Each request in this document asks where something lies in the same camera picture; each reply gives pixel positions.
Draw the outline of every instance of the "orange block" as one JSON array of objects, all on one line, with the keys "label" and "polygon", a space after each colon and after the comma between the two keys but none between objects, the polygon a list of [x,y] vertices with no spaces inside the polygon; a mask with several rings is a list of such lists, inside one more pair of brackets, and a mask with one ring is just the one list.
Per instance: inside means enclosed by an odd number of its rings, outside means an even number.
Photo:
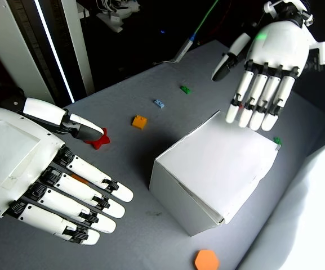
[{"label": "orange block", "polygon": [[132,125],[135,128],[139,128],[139,129],[144,129],[145,125],[147,124],[147,118],[141,116],[141,115],[136,115],[136,117],[134,118]]},{"label": "orange block", "polygon": [[88,183],[87,180],[85,180],[84,178],[78,176],[77,174],[71,174],[71,177],[73,177],[73,178],[76,179],[76,180],[79,180],[80,182],[82,182],[82,183],[84,183],[84,184],[87,184],[87,183]]},{"label": "orange block", "polygon": [[217,270],[220,262],[212,250],[200,250],[195,259],[197,270]]}]

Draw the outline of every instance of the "green light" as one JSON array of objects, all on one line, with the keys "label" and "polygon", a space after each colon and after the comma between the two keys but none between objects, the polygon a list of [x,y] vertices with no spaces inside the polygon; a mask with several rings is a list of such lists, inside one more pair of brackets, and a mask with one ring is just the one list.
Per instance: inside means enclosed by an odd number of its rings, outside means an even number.
[{"label": "green light", "polygon": [[256,36],[256,40],[264,41],[268,35],[266,33],[260,33]]}]

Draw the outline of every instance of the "orange hexagon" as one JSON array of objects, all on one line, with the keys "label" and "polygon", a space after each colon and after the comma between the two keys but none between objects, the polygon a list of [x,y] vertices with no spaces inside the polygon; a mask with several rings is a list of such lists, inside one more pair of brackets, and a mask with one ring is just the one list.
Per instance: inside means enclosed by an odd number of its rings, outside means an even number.
[{"label": "orange hexagon", "polygon": [[195,259],[197,270],[217,270],[220,262],[212,250],[200,250]]}]

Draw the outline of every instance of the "green cable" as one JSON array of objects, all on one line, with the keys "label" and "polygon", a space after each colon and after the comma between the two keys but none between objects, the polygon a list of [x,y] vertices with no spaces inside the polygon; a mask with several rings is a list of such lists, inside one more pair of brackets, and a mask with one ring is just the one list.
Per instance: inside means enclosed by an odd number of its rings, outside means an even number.
[{"label": "green cable", "polygon": [[200,22],[199,26],[196,28],[196,31],[193,33],[192,37],[194,38],[195,35],[197,34],[198,30],[200,30],[201,26],[203,25],[203,23],[205,22],[207,16],[210,14],[210,12],[213,10],[213,8],[216,6],[216,4],[218,3],[219,0],[215,0],[215,2],[212,4],[212,6],[210,7],[210,9],[207,11],[207,13],[205,14],[205,17],[202,19],[202,21]]}]

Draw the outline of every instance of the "cardboard box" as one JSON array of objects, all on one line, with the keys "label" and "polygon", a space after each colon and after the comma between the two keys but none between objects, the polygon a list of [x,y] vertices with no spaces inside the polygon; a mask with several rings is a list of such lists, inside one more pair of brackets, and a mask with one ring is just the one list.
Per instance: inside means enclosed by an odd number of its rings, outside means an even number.
[{"label": "cardboard box", "polygon": [[192,236],[231,221],[279,148],[218,111],[155,159],[150,191]]}]

